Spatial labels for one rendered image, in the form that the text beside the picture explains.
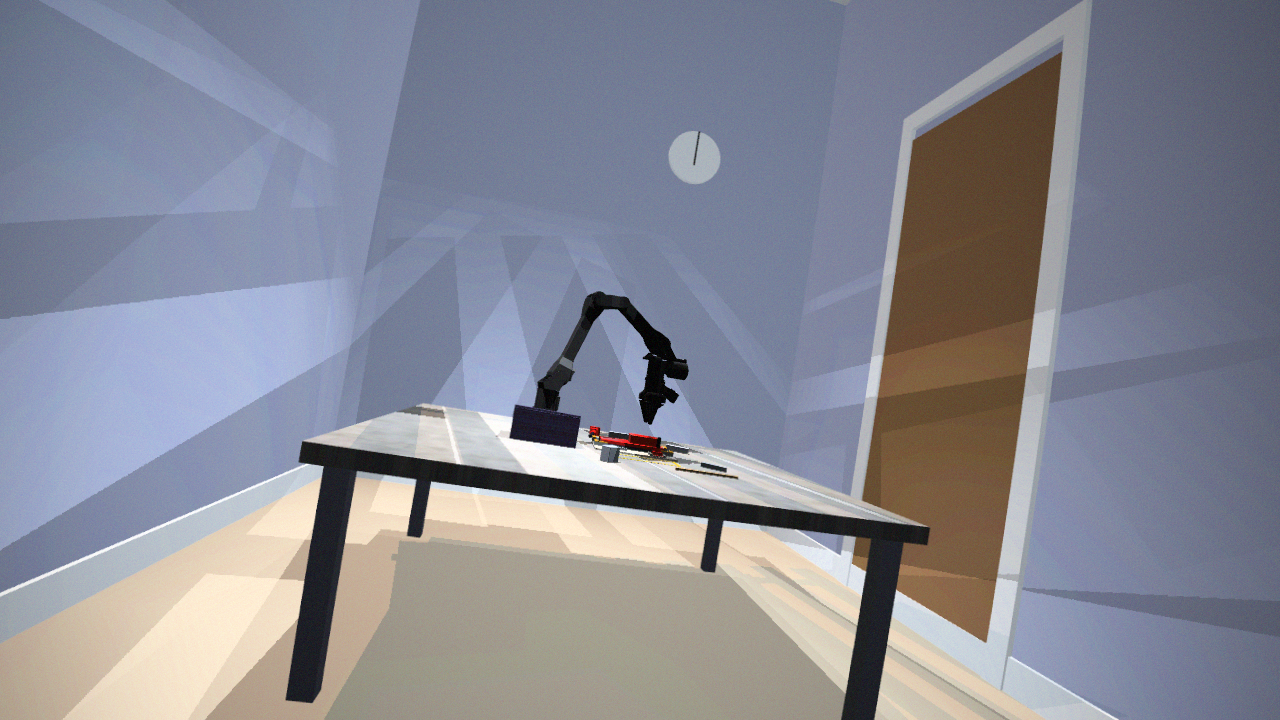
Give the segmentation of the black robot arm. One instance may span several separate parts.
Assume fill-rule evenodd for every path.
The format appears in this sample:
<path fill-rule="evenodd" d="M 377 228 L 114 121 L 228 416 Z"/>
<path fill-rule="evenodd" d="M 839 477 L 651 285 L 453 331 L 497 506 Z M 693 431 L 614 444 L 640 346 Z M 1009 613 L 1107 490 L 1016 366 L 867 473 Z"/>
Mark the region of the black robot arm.
<path fill-rule="evenodd" d="M 550 366 L 547 375 L 538 380 L 538 392 L 532 407 L 557 413 L 561 401 L 561 387 L 566 386 L 576 372 L 576 369 L 572 368 L 573 359 L 579 354 L 579 348 L 582 346 L 593 322 L 596 320 L 596 316 L 599 316 L 604 309 L 620 310 L 630 324 L 634 325 L 637 333 L 643 336 L 644 343 L 650 351 L 650 354 L 646 354 L 646 356 L 643 357 L 649 360 L 646 374 L 663 377 L 666 374 L 668 378 L 678 380 L 685 380 L 687 378 L 687 360 L 675 357 L 669 340 L 659 331 L 655 331 L 637 311 L 637 309 L 634 307 L 634 304 L 631 304 L 627 297 L 605 295 L 602 291 L 596 291 L 588 295 L 585 299 L 581 318 L 573 329 L 568 343 L 561 354 L 561 357 L 558 357 Z M 657 356 L 653 356 L 652 354 Z"/>

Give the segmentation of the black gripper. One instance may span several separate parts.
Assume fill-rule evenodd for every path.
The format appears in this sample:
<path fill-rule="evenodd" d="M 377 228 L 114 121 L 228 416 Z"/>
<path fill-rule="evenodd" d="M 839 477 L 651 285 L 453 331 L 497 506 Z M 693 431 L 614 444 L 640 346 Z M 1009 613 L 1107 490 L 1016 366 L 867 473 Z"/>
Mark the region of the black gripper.
<path fill-rule="evenodd" d="M 662 383 L 664 383 L 664 377 L 646 374 L 645 387 L 639 393 L 639 398 L 643 398 L 639 400 L 643 411 L 643 420 L 645 423 L 648 421 L 649 425 L 652 425 L 652 421 L 657 415 L 657 410 L 666 404 L 666 395 L 659 395 Z"/>

